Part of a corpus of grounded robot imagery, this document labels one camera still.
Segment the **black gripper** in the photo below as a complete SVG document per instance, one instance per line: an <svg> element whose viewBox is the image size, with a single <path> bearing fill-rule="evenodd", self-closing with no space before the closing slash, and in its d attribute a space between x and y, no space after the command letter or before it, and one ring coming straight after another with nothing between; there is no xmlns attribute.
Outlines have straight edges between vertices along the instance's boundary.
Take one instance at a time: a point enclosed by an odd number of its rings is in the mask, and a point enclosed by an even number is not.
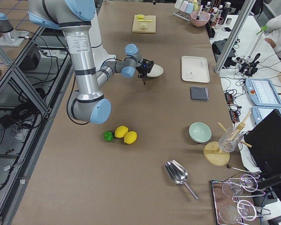
<svg viewBox="0 0 281 225"><path fill-rule="evenodd" d="M148 77L148 73L151 71L154 65L154 61L142 59L139 66L136 66L136 70L138 71L138 78Z"/></svg>

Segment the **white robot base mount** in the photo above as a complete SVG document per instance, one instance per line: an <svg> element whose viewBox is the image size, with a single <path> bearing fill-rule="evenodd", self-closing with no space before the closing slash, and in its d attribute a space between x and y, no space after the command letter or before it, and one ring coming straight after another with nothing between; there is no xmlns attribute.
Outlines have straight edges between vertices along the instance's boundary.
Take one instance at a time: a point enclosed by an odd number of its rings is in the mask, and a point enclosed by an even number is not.
<svg viewBox="0 0 281 225"><path fill-rule="evenodd" d="M96 69L99 70L105 61L114 61L116 55L108 54L108 52L103 47L97 12L95 12L95 16L91 20L91 28L89 30L89 35L94 64Z"/></svg>

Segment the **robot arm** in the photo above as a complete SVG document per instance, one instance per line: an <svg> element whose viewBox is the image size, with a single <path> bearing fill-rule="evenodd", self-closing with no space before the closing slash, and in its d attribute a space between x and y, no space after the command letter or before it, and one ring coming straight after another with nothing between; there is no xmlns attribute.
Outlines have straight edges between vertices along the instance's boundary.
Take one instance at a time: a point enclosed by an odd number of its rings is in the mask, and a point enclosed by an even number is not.
<svg viewBox="0 0 281 225"><path fill-rule="evenodd" d="M78 85L67 103L72 119L104 123L112 107L100 90L102 85L114 74L131 78L138 72L145 78L153 68L154 62L143 58L135 44L129 44L124 60L107 57L96 69L104 49L93 0L30 0L28 13L32 23L63 32Z"/></svg>

